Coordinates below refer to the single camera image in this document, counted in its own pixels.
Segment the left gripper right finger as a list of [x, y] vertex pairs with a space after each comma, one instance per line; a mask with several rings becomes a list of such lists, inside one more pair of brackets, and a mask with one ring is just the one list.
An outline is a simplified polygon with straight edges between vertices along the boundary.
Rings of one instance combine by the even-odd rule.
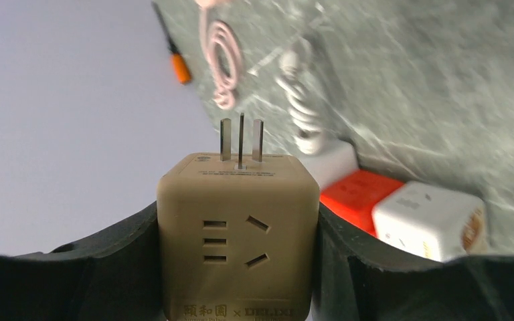
[[514, 256], [440, 263], [319, 209], [314, 320], [514, 320]]

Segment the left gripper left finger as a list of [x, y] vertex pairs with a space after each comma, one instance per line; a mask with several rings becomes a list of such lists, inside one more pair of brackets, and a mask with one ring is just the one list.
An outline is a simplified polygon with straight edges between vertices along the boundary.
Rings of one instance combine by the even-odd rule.
[[162, 320], [157, 207], [50, 253], [0, 255], [0, 320]]

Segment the red cube adapter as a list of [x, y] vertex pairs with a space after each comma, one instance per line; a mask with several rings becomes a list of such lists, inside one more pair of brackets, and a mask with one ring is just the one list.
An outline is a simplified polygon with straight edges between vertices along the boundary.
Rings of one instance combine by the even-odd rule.
[[357, 170], [321, 192], [320, 202], [335, 215], [376, 236], [372, 212], [377, 203], [403, 187], [404, 182]]

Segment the white cube adapter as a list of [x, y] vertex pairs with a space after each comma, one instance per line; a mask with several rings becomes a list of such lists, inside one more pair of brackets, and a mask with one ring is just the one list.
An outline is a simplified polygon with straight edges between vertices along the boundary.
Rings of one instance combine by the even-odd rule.
[[373, 224], [379, 240], [433, 261], [490, 250], [482, 199], [417, 181], [377, 203]]

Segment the white power strip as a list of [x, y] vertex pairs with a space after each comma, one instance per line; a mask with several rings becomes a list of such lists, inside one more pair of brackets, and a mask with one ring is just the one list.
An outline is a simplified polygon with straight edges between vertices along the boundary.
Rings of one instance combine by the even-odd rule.
[[319, 153], [298, 159], [316, 180], [321, 191], [359, 169], [352, 144], [342, 140], [328, 142]]

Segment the beige cube adapter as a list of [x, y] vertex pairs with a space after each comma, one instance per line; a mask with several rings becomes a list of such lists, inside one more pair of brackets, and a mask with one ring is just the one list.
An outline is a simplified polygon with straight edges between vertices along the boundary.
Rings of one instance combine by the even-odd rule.
[[294, 156], [193, 153], [157, 185], [163, 313], [167, 320], [305, 320], [312, 296], [319, 186]]

